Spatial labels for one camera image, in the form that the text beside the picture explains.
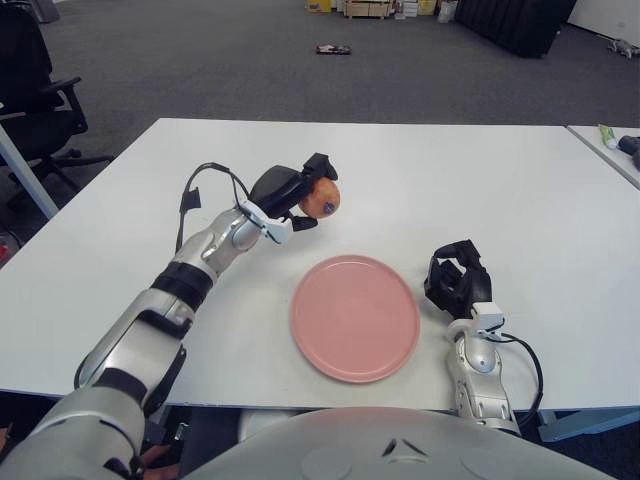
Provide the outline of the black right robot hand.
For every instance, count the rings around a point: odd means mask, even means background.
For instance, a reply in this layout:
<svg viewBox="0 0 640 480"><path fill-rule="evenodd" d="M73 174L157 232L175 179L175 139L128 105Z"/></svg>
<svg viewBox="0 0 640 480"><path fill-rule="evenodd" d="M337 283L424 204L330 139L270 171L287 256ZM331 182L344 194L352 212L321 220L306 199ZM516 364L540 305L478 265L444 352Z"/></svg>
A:
<svg viewBox="0 0 640 480"><path fill-rule="evenodd" d="M471 319L474 303L492 301L491 278L469 239L438 248L424 281L428 300L453 319Z"/></svg>

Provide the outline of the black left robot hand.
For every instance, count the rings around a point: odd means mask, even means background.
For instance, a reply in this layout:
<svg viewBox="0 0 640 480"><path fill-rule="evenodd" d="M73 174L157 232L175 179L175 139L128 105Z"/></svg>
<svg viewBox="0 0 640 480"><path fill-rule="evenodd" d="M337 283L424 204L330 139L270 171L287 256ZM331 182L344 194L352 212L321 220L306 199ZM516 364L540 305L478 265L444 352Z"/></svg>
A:
<svg viewBox="0 0 640 480"><path fill-rule="evenodd" d="M341 203L338 174L325 154L314 153L301 171L276 165L254 184L249 200L269 218L290 220L294 232L314 228Z"/></svg>

